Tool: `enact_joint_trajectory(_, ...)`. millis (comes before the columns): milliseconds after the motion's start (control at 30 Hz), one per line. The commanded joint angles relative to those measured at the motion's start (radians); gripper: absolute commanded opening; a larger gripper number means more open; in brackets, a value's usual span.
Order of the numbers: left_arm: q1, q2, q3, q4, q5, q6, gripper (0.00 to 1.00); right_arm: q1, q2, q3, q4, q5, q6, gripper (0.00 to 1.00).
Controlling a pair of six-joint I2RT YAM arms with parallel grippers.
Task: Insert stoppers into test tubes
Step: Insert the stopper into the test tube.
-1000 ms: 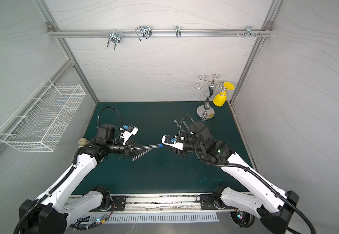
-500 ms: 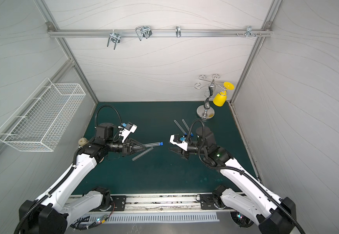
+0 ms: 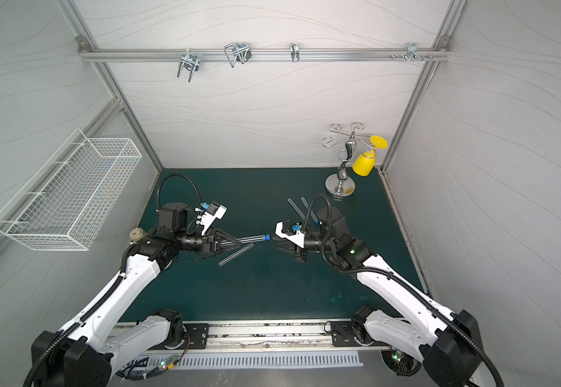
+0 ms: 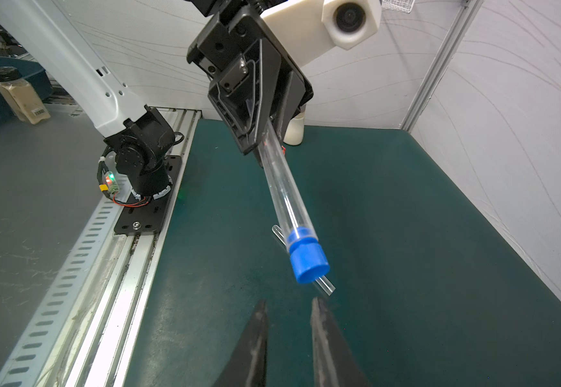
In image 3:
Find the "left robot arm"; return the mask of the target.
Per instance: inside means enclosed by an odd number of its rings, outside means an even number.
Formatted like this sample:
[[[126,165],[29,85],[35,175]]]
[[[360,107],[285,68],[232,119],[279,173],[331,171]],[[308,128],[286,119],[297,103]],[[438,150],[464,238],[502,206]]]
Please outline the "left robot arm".
[[[161,203],[163,177],[155,194],[157,224],[124,251],[115,277],[57,332],[43,332],[31,347],[25,386],[105,386],[142,352],[157,345],[188,345],[182,315],[160,309],[140,324],[109,338],[115,324],[142,291],[176,261],[181,252],[217,256],[241,242],[213,223],[226,213],[219,203],[200,202],[194,217],[185,203]]]

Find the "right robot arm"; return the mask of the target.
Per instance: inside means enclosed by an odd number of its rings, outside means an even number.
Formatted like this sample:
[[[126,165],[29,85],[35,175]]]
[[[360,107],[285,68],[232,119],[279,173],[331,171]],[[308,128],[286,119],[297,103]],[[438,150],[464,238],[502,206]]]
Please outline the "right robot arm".
[[[495,385],[504,379],[484,350],[477,320],[466,310],[454,312],[427,296],[395,271],[373,248],[351,235],[346,218],[323,194],[325,206],[317,213],[318,231],[308,219],[275,226],[276,248],[306,262],[318,253],[337,273],[348,275],[388,303],[400,317],[365,306],[351,320],[358,344],[375,342],[390,347],[388,363],[401,375],[399,365],[412,361],[412,370],[424,369],[438,386],[471,386],[484,365]]]

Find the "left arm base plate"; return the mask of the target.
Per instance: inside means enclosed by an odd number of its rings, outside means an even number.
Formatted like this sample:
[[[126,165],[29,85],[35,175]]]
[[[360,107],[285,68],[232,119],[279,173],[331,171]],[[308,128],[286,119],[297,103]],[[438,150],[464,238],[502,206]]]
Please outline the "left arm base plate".
[[[165,340],[154,347],[151,351],[183,351],[189,345],[189,349],[205,349],[209,335],[210,325],[208,323],[186,322],[183,323],[181,337],[179,340]]]

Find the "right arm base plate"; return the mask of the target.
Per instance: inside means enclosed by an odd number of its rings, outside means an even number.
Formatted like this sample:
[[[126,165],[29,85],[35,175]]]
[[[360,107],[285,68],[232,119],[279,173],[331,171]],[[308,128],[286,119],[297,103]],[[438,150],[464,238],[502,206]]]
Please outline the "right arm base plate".
[[[329,320],[324,331],[331,336],[334,347],[368,347],[374,343],[364,325],[353,320]]]

